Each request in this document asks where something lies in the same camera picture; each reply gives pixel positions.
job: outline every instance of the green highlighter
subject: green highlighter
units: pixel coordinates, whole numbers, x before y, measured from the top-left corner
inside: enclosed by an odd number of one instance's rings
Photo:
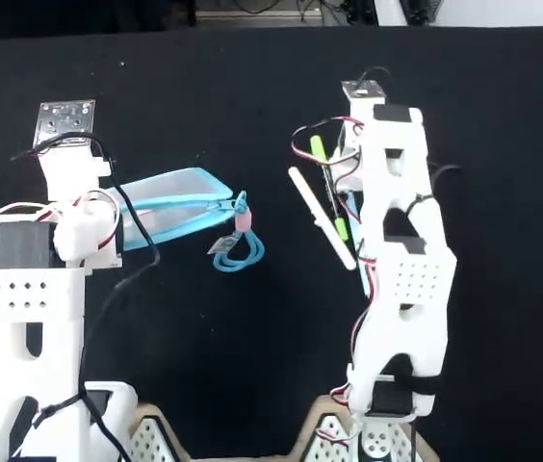
[[[325,154],[325,148],[323,147],[323,140],[319,135],[315,135],[310,139],[310,150],[312,155],[319,159],[320,161],[326,161],[327,156]],[[345,219],[342,218],[338,210],[338,203],[336,201],[336,196],[333,192],[333,181],[331,180],[331,170],[328,166],[322,166],[323,169],[323,178],[325,180],[325,189],[327,190],[327,198],[331,202],[331,208],[333,210],[333,224],[336,227],[336,231],[340,236],[340,239],[343,241],[349,240],[349,232],[347,231],[347,223]]]

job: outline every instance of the blue lanyard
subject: blue lanyard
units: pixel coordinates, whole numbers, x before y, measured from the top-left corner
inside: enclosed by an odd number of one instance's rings
[[[239,222],[241,218],[246,218],[246,214],[247,219],[249,219],[250,211],[246,203],[246,191],[240,192],[240,194],[237,196],[237,199],[235,199],[233,203],[233,209],[236,215],[236,223]],[[250,229],[249,225],[245,230],[240,230],[238,228],[239,227],[236,226],[235,232],[231,235],[231,238],[233,238],[235,241],[235,243],[231,245],[231,248],[229,248],[227,251],[218,252],[216,255],[214,255],[214,268],[218,271],[237,272],[243,270],[244,268],[259,262],[265,255],[265,247],[263,246],[263,243],[254,233],[254,231]],[[250,252],[244,258],[244,260],[234,260],[229,258],[229,252],[237,241],[242,238],[242,236],[246,236],[246,242],[250,247]]]

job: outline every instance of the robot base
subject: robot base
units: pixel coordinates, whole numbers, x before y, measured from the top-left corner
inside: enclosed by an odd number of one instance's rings
[[[181,446],[163,413],[154,405],[142,404],[137,409],[135,424],[130,428],[131,456],[133,462],[353,462],[349,460],[349,450],[340,444],[331,444],[315,433],[322,428],[335,436],[346,436],[350,415],[345,407],[336,404],[327,396],[318,397],[297,437],[297,441],[287,455],[269,457],[233,457],[221,459],[192,459]],[[379,433],[374,434],[367,427],[362,432],[366,440],[355,440],[353,447],[363,444],[367,449],[360,450],[360,461],[384,460],[388,462],[410,462],[410,427],[406,424],[383,423],[391,446],[381,458],[370,457],[366,452],[380,453],[385,442]],[[439,462],[439,458],[427,442],[417,435],[417,456],[419,462]]]

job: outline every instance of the wooden base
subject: wooden base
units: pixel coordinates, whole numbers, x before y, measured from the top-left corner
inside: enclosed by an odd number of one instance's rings
[[[272,455],[269,457],[227,457],[227,458],[210,458],[210,459],[192,459],[186,450],[182,447],[177,438],[177,435],[171,428],[171,425],[168,423],[168,420],[165,418],[165,415],[158,409],[158,407],[153,404],[140,404],[137,408],[135,419],[130,426],[131,435],[135,432],[142,418],[145,416],[156,416],[160,418],[165,431],[167,432],[170,442],[173,445],[173,448],[177,452],[177,456],[180,459],[180,462],[191,462],[196,461],[205,461],[205,462],[298,462],[301,460],[301,455],[307,449],[308,443],[312,433],[316,429],[316,426],[321,418],[322,414],[335,414],[340,422],[345,428],[349,428],[349,419],[350,415],[346,407],[336,404],[328,396],[318,397],[312,407],[310,412],[306,417],[303,427],[299,432],[296,443],[293,446],[291,452],[287,455]],[[403,424],[401,425],[402,431],[410,438],[410,425]],[[417,434],[417,452],[421,456],[424,462],[439,462],[440,459],[434,450],[429,446],[429,444],[422,438],[422,436]]]

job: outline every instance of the perforated panel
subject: perforated panel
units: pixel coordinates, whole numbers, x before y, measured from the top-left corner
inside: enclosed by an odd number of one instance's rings
[[[409,256],[396,270],[394,295],[403,303],[428,303],[445,288],[440,262],[426,256]]]
[[[402,431],[399,425],[391,425],[391,451],[394,462],[411,462],[410,460],[410,438]],[[415,455],[416,462],[423,462],[422,457],[417,453]]]
[[[348,435],[336,416],[324,416],[319,428],[337,438],[346,438]],[[306,449],[304,462],[349,462],[349,450],[346,446],[332,444],[319,436],[314,435],[310,446]]]
[[[160,424],[144,418],[130,439],[133,462],[177,462]]]
[[[1,322],[71,320],[84,303],[84,269],[0,269]]]
[[[346,438],[347,433],[336,416],[324,416],[319,428],[340,438]],[[411,462],[410,437],[396,423],[370,422],[364,425],[359,443],[367,456],[374,460],[384,458],[391,452],[392,462]],[[351,448],[357,450],[357,439],[352,440]],[[303,462],[355,462],[356,455],[349,457],[349,449],[340,444],[332,444],[322,438],[313,436],[310,446],[302,458]],[[423,462],[419,453],[416,462]]]
[[[455,271],[455,259],[450,252],[431,256],[404,254],[399,257],[396,253],[385,259],[384,270],[389,278],[382,274],[380,276],[391,284],[397,303],[423,305],[447,301]]]

